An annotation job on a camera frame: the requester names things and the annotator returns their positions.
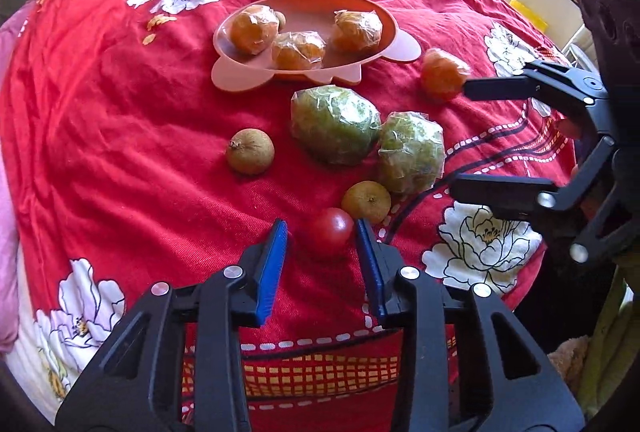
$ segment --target plastic-wrapped green fruit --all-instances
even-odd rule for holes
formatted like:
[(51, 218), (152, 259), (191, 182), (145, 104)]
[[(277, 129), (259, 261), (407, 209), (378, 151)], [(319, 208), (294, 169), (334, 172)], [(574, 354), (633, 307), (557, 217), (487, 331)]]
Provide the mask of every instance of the plastic-wrapped green fruit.
[(379, 181), (390, 192), (428, 190), (444, 165), (442, 127), (419, 112), (392, 112), (380, 134)]
[(378, 140), (380, 112), (351, 89), (308, 88), (291, 98), (291, 133), (321, 160), (356, 165)]

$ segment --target pink plastic tray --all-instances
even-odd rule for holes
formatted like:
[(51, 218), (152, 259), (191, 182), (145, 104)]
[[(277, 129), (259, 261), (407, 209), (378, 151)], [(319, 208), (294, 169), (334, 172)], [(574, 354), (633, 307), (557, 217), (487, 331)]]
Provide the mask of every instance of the pink plastic tray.
[[(213, 45), (220, 58), (211, 69), (213, 84), (229, 92), (242, 92), (256, 88), (276, 77), (279, 79), (306, 78), (315, 84), (335, 81), (356, 85), (362, 80), (362, 66), (377, 58), (396, 63), (415, 62), (422, 53), (420, 44), (409, 33), (398, 28), (395, 18), (383, 7), (369, 0), (262, 0), (264, 4), (283, 13), (287, 19), (287, 31), (317, 31), (327, 42), (322, 68), (306, 71), (278, 70), (271, 60), (271, 50), (256, 56), (247, 56), (236, 51), (228, 40), (228, 29), (234, 17), (242, 10), (229, 15), (213, 36)], [(331, 32), (335, 12), (375, 11), (382, 21), (382, 39), (375, 54), (366, 57), (333, 50)]]

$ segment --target bed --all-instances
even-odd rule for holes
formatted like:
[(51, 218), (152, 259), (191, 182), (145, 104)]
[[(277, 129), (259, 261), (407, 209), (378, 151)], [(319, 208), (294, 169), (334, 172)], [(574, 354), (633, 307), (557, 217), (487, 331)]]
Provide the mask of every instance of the bed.
[[(401, 336), (371, 316), (353, 250), (322, 261), (298, 239), (310, 212), (339, 205), (351, 185), (375, 177), (374, 155), (336, 169), (300, 148), (289, 134), (289, 104), (305, 82), (241, 95), (212, 86), (211, 35), (254, 1), (37, 0), (23, 25), (0, 93), (20, 236), (20, 335), (5, 359), (50, 420), (151, 284), (203, 281), (282, 217), (290, 252), (273, 316), (241, 334), (254, 430), (388, 430)], [(459, 56), (476, 77), (507, 76), (536, 58), (562, 61), (503, 0), (373, 1), (423, 50)], [(454, 202), (449, 181), (465, 171), (563, 183), (575, 164), (573, 145), (547, 105), (462, 97), (433, 104), (419, 72), (420, 62), (377, 61), (357, 86), (383, 117), (428, 114), (446, 143), (443, 178), (419, 195), (395, 196), (375, 232), (407, 264), (454, 287), (484, 281), (515, 307), (540, 268), (540, 235)], [(228, 139), (247, 127), (269, 133), (276, 148), (269, 172), (251, 180), (231, 173), (223, 158)], [(452, 332), (447, 345), (453, 381)], [(185, 416), (193, 411), (193, 351), (191, 342)]]

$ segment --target silver screw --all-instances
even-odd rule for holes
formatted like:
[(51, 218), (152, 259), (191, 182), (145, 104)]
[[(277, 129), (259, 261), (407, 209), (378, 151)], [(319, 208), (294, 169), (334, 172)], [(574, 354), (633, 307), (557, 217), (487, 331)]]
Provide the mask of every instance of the silver screw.
[(544, 208), (553, 208), (556, 205), (556, 198), (548, 192), (538, 194), (538, 204)]
[(225, 271), (223, 271), (224, 276), (227, 278), (238, 278), (242, 276), (242, 273), (244, 273), (244, 271), (242, 271), (240, 266), (227, 266)]
[(407, 280), (415, 280), (420, 276), (420, 271), (413, 266), (404, 266), (400, 269), (400, 274)]
[(474, 293), (482, 298), (487, 298), (491, 294), (491, 288), (487, 284), (474, 284)]
[(589, 252), (581, 244), (572, 244), (569, 248), (569, 256), (578, 264), (584, 264), (589, 259)]
[(151, 286), (151, 294), (161, 297), (169, 293), (169, 284), (166, 282), (156, 282)]

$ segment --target plastic wrap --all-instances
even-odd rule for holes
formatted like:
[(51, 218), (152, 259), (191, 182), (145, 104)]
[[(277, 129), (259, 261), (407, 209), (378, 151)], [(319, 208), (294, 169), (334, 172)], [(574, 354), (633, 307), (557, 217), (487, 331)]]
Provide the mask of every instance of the plastic wrap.
[(310, 70), (322, 66), (326, 44), (315, 31), (276, 36), (271, 56), (280, 70)]
[(380, 134), (380, 112), (351, 89), (322, 85), (291, 98), (291, 133), (328, 163), (356, 165)]
[(471, 74), (469, 66), (442, 49), (428, 49), (422, 62), (422, 88), (434, 100), (455, 98)]
[(419, 112), (392, 112), (380, 134), (379, 181), (390, 192), (428, 190), (444, 167), (442, 127)]
[(376, 12), (337, 11), (332, 41), (337, 49), (362, 52), (378, 48), (382, 22)]
[(254, 4), (238, 13), (229, 29), (229, 40), (245, 54), (260, 54), (278, 34), (280, 21), (273, 9)]

